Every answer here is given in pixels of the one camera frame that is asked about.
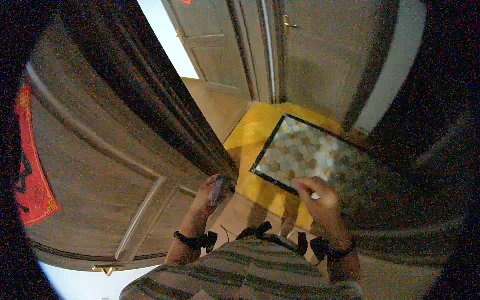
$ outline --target wrist strap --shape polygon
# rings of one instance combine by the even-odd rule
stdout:
[[[352,252],[353,249],[355,249],[355,245],[357,244],[356,238],[351,238],[351,241],[352,241],[352,244],[345,251],[336,251],[336,250],[333,250],[329,247],[326,251],[328,259],[330,259],[332,261],[337,261],[337,260],[340,260],[340,259],[344,258],[345,256],[349,255],[350,252]]]
[[[218,234],[209,231],[208,235],[204,234],[200,237],[190,239],[180,233],[180,231],[175,231],[173,236],[179,239],[182,243],[187,245],[193,250],[200,250],[201,248],[206,248],[206,252],[210,253],[215,246]]]

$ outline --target yellow rug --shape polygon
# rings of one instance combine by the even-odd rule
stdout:
[[[224,147],[240,169],[237,182],[239,194],[268,208],[277,216],[296,216],[298,212],[296,225],[310,229],[312,217],[304,203],[299,203],[296,196],[249,172],[284,112],[333,133],[342,133],[342,127],[337,121],[298,105],[254,103],[225,141]]]

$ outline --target wall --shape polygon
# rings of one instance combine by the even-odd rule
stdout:
[[[150,26],[180,77],[199,79],[161,0],[138,0]]]
[[[375,88],[355,127],[371,132],[395,99],[415,61],[425,25],[426,8],[418,0],[401,0],[395,35]]]
[[[81,272],[40,263],[51,285],[65,300],[117,300],[129,283],[157,266],[113,272],[109,277],[101,272]]]

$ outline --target red banner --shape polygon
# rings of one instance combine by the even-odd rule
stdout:
[[[24,226],[41,222],[60,210],[43,174],[36,151],[30,103],[31,92],[30,86],[22,88],[15,102],[15,113],[20,118],[22,135],[20,178],[15,186],[15,198]]]

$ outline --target door handle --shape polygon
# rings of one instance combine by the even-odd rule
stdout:
[[[105,274],[107,277],[112,275],[112,272],[114,271],[121,271],[123,269],[123,265],[116,265],[116,266],[111,266],[111,265],[94,265],[92,267],[92,270],[100,269],[102,270],[103,274]]]
[[[180,39],[181,43],[183,44],[183,38],[182,38],[182,37],[188,37],[188,36],[184,36],[184,35],[181,33],[180,29],[177,29],[177,30],[175,30],[175,31],[177,32],[177,37]]]
[[[289,27],[291,27],[291,28],[297,28],[298,25],[296,25],[296,24],[291,24],[289,17],[288,17],[286,14],[284,14],[284,15],[283,15],[283,30],[285,31],[285,34],[288,33],[288,28],[289,28]]]

